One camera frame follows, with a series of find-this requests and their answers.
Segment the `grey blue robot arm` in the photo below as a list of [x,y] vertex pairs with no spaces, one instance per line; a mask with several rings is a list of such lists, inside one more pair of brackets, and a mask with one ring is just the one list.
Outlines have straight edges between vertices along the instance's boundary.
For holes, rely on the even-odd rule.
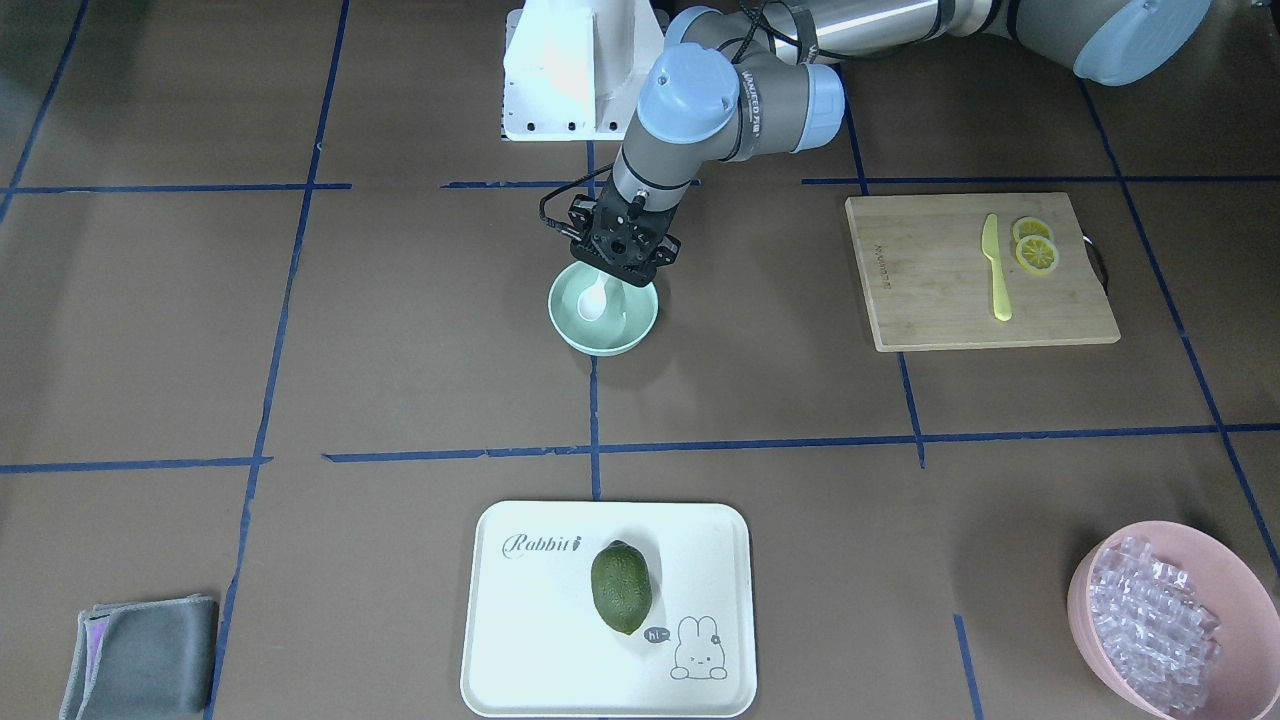
[[991,33],[1083,79],[1123,86],[1160,68],[1196,32],[1207,1],[763,1],[672,19],[608,179],[566,222],[573,258],[635,287],[672,264],[677,206],[701,165],[803,152],[844,123],[838,61],[946,35]]

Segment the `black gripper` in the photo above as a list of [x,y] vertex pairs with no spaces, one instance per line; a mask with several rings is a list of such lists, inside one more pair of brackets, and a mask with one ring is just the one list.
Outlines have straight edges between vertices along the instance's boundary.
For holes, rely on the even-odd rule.
[[614,188],[599,199],[580,193],[570,204],[570,252],[618,281],[643,288],[662,266],[676,261],[680,241],[668,233],[678,209],[645,209],[644,201],[631,202]]

